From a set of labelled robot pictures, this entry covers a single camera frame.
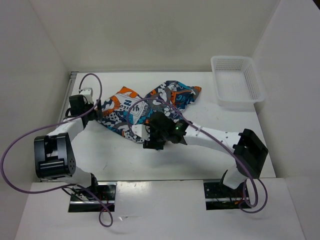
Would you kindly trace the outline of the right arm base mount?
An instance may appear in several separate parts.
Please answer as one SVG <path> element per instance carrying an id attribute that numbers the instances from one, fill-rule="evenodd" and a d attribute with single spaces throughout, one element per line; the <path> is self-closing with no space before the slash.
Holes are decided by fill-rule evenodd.
<path id="1" fill-rule="evenodd" d="M 245 203 L 243 194 L 243 183 L 236 189 L 229 188 L 219 180 L 209 180 L 203 182 L 206 210 L 233 210 L 239 209 L 239 204 L 243 203 L 243 209 L 250 207 Z"/>

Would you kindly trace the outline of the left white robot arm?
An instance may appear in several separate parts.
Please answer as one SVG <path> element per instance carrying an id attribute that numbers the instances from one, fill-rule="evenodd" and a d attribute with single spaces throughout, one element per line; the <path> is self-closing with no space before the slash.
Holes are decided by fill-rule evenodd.
<path id="1" fill-rule="evenodd" d="M 81 133 L 90 121 L 102 119 L 101 101 L 94 107 L 90 89 L 82 90 L 69 97 L 70 108 L 63 124 L 47 135 L 34 139 L 35 172 L 38 178 L 61 180 L 67 184 L 83 186 L 82 194 L 89 200 L 96 199 L 100 187 L 94 174 L 77 167 L 72 141 Z"/>

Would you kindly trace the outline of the patterned blue orange shorts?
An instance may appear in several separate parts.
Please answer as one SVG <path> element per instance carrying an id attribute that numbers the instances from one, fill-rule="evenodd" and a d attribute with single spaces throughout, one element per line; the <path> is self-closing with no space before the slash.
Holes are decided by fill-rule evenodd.
<path id="1" fill-rule="evenodd" d="M 138 102 L 142 97 L 134 90 L 124 86 L 116 94 L 103 101 L 102 119 L 99 123 L 113 133 L 141 144 L 144 140 L 129 130 L 127 120 L 132 125 L 144 124 L 149 121 L 153 113 L 161 112 L 177 122 L 181 117 L 169 106 L 155 99 L 167 102 L 181 113 L 187 105 L 197 100 L 201 91 L 200 86 L 188 86 L 179 81 L 168 80 L 149 92 L 145 96 L 148 100 Z"/>

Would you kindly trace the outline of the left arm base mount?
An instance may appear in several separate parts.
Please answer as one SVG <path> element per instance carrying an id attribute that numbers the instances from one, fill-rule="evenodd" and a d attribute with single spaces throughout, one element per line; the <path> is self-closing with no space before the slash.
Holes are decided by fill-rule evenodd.
<path id="1" fill-rule="evenodd" d="M 114 212 L 117 183 L 100 181 L 95 190 L 91 190 L 95 196 L 102 201 L 107 208 Z M 70 196 L 69 213 L 93 213 L 100 212 L 103 206 L 92 197 L 87 191 L 79 187 L 68 187 L 64 190 Z"/>

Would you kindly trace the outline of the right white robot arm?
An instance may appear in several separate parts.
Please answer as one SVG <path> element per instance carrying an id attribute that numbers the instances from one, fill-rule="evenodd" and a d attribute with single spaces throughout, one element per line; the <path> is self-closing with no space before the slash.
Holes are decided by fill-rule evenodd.
<path id="1" fill-rule="evenodd" d="M 222 177 L 219 191 L 230 197 L 247 179 L 259 179 L 269 150 L 254 131 L 245 128 L 242 132 L 221 131 L 207 128 L 180 119 L 177 122 L 155 112 L 146 121 L 144 137 L 146 149 L 162 150 L 166 142 L 200 146 L 231 155 L 235 165 Z"/>

